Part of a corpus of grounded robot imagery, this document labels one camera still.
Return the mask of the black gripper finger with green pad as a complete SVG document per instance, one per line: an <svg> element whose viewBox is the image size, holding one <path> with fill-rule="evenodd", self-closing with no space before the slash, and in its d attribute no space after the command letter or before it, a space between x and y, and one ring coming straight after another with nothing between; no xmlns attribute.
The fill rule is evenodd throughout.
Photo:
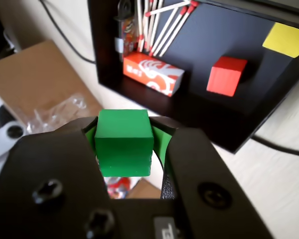
<svg viewBox="0 0 299 239"><path fill-rule="evenodd" d="M151 117L169 134L164 178L176 201L179 239L270 239L272 234L206 134L167 117Z"/></svg>
<svg viewBox="0 0 299 239"><path fill-rule="evenodd" d="M87 138L97 124L77 119L22 137L0 173L0 239L147 239L150 228L109 198Z"/></svg>

